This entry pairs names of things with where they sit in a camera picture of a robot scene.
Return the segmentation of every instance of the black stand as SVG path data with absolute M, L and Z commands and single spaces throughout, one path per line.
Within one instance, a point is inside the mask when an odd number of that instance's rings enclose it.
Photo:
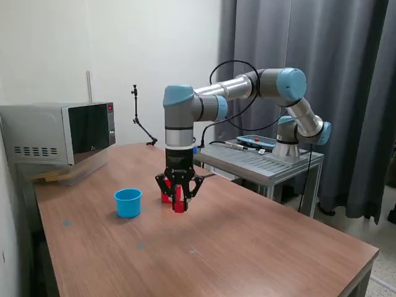
M 131 94 L 135 95 L 135 118 L 134 118 L 134 124 L 137 124 L 142 130 L 151 138 L 152 141 L 149 141 L 146 143 L 146 145 L 155 145 L 158 141 L 157 138 L 153 137 L 144 127 L 142 124 L 139 122 L 139 119 L 137 118 L 137 85 L 134 85 L 134 90 L 131 91 Z
M 396 204 L 395 204 L 395 209 L 389 212 L 388 221 L 393 224 L 396 224 Z

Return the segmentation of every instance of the blue cup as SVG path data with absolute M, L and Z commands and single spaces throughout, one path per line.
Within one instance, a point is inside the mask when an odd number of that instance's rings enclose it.
M 117 203 L 117 214 L 121 218 L 134 218 L 140 214 L 142 191 L 138 189 L 122 189 L 114 194 Z

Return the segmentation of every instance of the floor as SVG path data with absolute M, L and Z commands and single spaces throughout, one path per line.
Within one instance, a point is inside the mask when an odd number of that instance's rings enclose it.
M 396 225 L 387 221 L 389 211 L 395 207 L 396 189 L 386 186 L 384 190 L 382 213 L 379 224 L 373 219 L 347 218 L 343 207 L 337 208 L 334 217 L 315 212 L 315 219 L 348 233 L 380 249 L 379 256 L 374 263 L 372 275 L 380 278 L 392 286 L 396 286 Z M 289 206 L 295 208 L 295 199 Z M 367 297 L 396 297 L 396 294 L 370 280 Z

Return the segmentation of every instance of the power cord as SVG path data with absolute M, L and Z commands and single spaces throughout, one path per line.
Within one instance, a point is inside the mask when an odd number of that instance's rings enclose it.
M 305 194 L 305 187 L 307 186 L 307 180 L 308 180 L 309 169 L 311 168 L 311 158 L 312 158 L 312 144 L 310 144 L 310 148 L 309 148 L 308 170 L 307 170 L 307 174 L 306 174 L 306 176 L 305 176 L 304 187 L 303 187 L 303 193 L 302 193 L 301 198 L 300 198 L 300 200 L 299 200 L 298 212 L 301 210 L 301 204 L 303 203 L 303 197 L 304 197 L 304 194 Z
M 231 121 L 229 121 L 229 123 L 230 123 L 232 126 L 238 128 L 238 129 L 240 129 L 240 130 L 242 130 L 242 131 L 258 131 L 258 130 L 267 129 L 267 128 L 269 128 L 270 126 L 274 125 L 274 124 L 275 124 L 277 121 L 279 121 L 279 119 L 280 119 L 282 116 L 284 116 L 285 114 L 287 114 L 287 111 L 285 111 L 284 113 L 282 113 L 282 114 L 279 116 L 279 118 L 277 118 L 277 119 L 276 119 L 275 121 L 273 121 L 272 123 L 270 123 L 270 124 L 264 126 L 263 128 L 258 128 L 258 129 L 245 129 L 245 128 L 242 128 L 242 127 L 237 126 L 236 124 L 233 124 Z
M 257 69 L 256 69 L 252 64 L 250 64 L 249 62 L 243 61 L 243 60 L 231 59 L 231 60 L 224 61 L 224 62 L 220 63 L 219 65 L 217 65 L 217 66 L 212 70 L 212 72 L 211 72 L 210 75 L 209 75 L 209 83 L 212 84 L 212 76 L 213 76 L 213 74 L 215 73 L 215 71 L 216 71 L 219 67 L 221 67 L 221 66 L 224 65 L 224 64 L 231 63 L 231 62 L 232 62 L 232 63 L 239 62 L 239 63 L 245 64 L 245 65 L 248 65 L 250 68 L 253 69 L 254 73 L 255 73 L 256 76 L 257 76 L 257 81 L 256 81 L 256 91 L 257 91 L 257 92 L 256 92 L 256 94 L 254 95 L 253 99 L 249 102 L 249 104 L 247 105 L 247 107 L 245 107 L 242 111 L 240 111 L 239 113 L 237 113 L 236 115 L 234 115 L 234 116 L 232 116 L 232 117 L 230 117 L 230 118 L 226 118 L 226 119 L 223 119 L 223 120 L 218 121 L 218 122 L 214 122 L 214 123 L 209 124 L 208 126 L 206 126 L 205 129 L 204 129 L 204 131 L 202 132 L 202 136 L 201 136 L 201 140 L 200 140 L 200 146 L 199 146 L 200 149 L 202 149 L 202 148 L 205 147 L 205 133 L 206 133 L 206 130 L 207 130 L 209 127 L 212 127 L 212 126 L 214 126 L 214 125 L 221 124 L 221 123 L 224 123 L 224 122 L 227 122 L 227 121 L 230 123 L 230 120 L 231 120 L 231 119 L 234 119 L 234 118 L 236 118 L 237 116 L 240 116 L 241 114 L 243 114 L 243 113 L 253 104 L 254 100 L 256 100 L 257 96 L 259 95 L 259 92 L 260 92 L 260 75 L 259 75 L 259 72 L 257 71 Z

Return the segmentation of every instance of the robotic arm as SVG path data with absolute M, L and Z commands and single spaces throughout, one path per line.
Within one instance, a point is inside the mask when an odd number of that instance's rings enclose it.
M 316 145 L 327 143 L 331 125 L 316 116 L 305 99 L 306 77 L 295 68 L 261 69 L 259 96 L 274 100 L 286 108 L 289 116 L 278 122 L 277 143 L 272 154 L 277 158 L 299 157 L 297 144 L 305 142 Z M 255 95 L 257 76 L 248 72 L 225 82 L 193 89 L 187 85 L 171 85 L 165 89 L 163 107 L 165 110 L 165 153 L 166 168 L 156 176 L 161 191 L 172 197 L 173 209 L 176 201 L 176 186 L 183 189 L 183 209 L 193 198 L 204 178 L 195 174 L 193 161 L 194 122 L 214 121 L 225 118 L 227 101 L 246 99 Z M 165 183 L 168 178 L 171 186 Z M 195 181 L 190 191 L 189 182 Z

